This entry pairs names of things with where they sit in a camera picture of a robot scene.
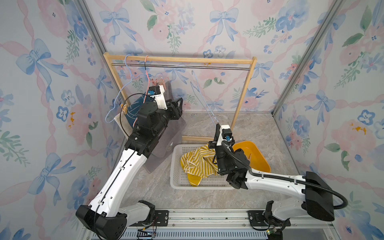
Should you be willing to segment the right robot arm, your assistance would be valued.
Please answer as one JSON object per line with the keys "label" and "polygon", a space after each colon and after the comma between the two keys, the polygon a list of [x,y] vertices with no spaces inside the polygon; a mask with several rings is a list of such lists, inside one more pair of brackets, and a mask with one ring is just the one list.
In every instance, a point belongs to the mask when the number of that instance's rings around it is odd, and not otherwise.
{"label": "right robot arm", "polygon": [[283,201],[269,201],[263,213],[268,227],[285,228],[291,218],[308,215],[314,219],[332,222],[334,212],[348,206],[348,200],[334,191],[318,174],[287,176],[271,174],[251,168],[242,149],[234,150],[235,139],[230,126],[216,124],[213,141],[214,163],[218,174],[227,177],[235,189],[265,190],[287,195]]}

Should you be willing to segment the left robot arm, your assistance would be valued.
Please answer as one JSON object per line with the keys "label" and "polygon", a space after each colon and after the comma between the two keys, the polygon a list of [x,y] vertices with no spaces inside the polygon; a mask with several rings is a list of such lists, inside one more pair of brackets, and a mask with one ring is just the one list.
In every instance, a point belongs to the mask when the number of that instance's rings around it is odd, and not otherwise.
{"label": "left robot arm", "polygon": [[88,205],[81,205],[76,217],[100,240],[118,240],[126,227],[136,223],[150,226],[155,220],[155,205],[140,200],[125,213],[120,205],[126,191],[139,169],[147,161],[171,120],[179,120],[183,114],[183,99],[143,103],[134,127],[111,176]]}

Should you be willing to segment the yellow white striped towel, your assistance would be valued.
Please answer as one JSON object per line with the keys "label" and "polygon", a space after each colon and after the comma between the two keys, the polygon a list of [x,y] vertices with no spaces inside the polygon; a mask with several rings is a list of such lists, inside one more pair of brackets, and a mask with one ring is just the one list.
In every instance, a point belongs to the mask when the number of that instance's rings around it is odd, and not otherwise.
{"label": "yellow white striped towel", "polygon": [[191,186],[197,187],[203,179],[218,175],[214,159],[216,152],[208,144],[182,155],[180,164]]}

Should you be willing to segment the light blue wire hanger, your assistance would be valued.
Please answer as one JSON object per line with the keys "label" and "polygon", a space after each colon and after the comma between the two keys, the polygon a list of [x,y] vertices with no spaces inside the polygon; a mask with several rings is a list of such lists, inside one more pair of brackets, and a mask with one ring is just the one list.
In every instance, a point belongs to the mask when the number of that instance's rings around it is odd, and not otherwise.
{"label": "light blue wire hanger", "polygon": [[194,78],[193,81],[190,83],[192,87],[193,93],[196,95],[196,98],[198,102],[203,107],[203,110],[208,114],[209,118],[211,119],[212,123],[214,125],[219,124],[219,120],[215,116],[213,110],[211,109],[210,105],[208,104],[208,101],[206,99],[205,94],[203,93],[201,89],[201,85],[199,84],[197,75],[195,71],[191,71],[192,77]]}

